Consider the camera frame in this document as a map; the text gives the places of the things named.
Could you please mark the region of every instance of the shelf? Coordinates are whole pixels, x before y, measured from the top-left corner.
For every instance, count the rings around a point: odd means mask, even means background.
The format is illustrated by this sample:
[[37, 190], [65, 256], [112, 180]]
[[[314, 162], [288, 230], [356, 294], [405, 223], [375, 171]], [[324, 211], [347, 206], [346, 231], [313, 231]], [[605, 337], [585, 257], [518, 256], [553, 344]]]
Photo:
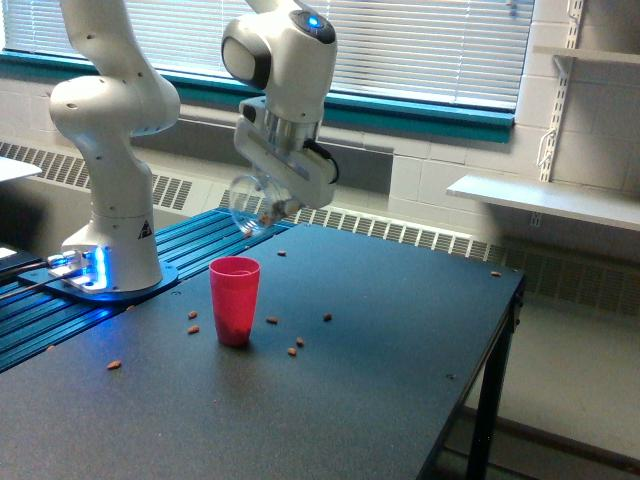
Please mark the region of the shelf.
[[537, 180], [467, 175], [447, 194], [504, 207], [640, 231], [640, 198]]
[[42, 172], [42, 170], [35, 165], [0, 157], [0, 182], [15, 180], [16, 178], [30, 177], [31, 175], [37, 175], [40, 172]]
[[626, 63], [640, 65], [640, 55], [631, 53], [606, 52], [602, 50], [586, 50], [580, 48], [533, 47], [534, 53], [555, 55], [563, 58], [576, 58], [587, 62]]

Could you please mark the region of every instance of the warning label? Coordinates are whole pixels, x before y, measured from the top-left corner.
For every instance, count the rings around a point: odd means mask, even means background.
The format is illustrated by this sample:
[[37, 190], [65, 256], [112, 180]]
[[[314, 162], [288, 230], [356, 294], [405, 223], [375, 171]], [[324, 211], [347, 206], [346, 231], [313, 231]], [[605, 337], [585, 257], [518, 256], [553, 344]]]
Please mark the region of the warning label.
[[153, 235], [153, 230], [151, 230], [151, 225], [149, 225], [149, 220], [145, 220], [144, 225], [142, 226], [142, 230], [140, 230], [140, 235], [138, 235], [138, 240], [150, 237], [151, 235]]

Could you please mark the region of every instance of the red plastic cup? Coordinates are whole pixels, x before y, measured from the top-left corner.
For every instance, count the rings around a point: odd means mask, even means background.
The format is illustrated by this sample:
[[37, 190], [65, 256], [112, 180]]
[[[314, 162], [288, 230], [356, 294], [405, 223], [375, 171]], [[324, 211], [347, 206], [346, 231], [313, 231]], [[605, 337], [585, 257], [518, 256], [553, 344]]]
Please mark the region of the red plastic cup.
[[218, 258], [209, 265], [209, 278], [218, 340], [230, 347], [246, 345], [256, 311], [260, 264], [246, 257]]

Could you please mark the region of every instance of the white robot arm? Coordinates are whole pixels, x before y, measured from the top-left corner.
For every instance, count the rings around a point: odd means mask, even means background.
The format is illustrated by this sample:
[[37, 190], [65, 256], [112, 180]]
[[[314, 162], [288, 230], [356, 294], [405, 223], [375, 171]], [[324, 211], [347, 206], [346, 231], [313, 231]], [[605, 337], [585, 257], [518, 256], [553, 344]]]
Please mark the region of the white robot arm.
[[178, 119], [175, 88], [147, 62], [124, 0], [61, 0], [71, 44], [99, 76], [56, 86], [51, 117], [80, 150], [91, 179], [88, 225], [63, 243], [54, 275], [86, 268], [72, 282], [87, 293], [130, 292], [162, 279], [155, 236], [151, 172], [130, 137], [151, 135]]
[[267, 212], [263, 223], [271, 224], [303, 205], [321, 208], [333, 199], [337, 165], [316, 139], [337, 39], [331, 23], [300, 1], [247, 3], [257, 15], [229, 23], [222, 58], [234, 78], [266, 94], [240, 103], [234, 142], [261, 175], [290, 194]]

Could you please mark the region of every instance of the teal window frame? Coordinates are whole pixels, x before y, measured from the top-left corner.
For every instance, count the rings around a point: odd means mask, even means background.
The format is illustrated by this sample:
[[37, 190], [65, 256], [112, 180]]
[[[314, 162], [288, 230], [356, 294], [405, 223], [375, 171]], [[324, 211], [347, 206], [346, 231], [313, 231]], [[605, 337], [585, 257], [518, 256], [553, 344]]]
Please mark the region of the teal window frame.
[[[69, 80], [95, 75], [87, 60], [11, 50], [0, 51], [2, 74], [20, 78]], [[262, 93], [233, 79], [159, 70], [177, 88], [184, 102], [237, 107], [246, 98]], [[325, 102], [324, 123], [338, 128], [386, 134], [439, 135], [508, 143], [515, 123], [512, 112], [472, 109], [330, 92]]]

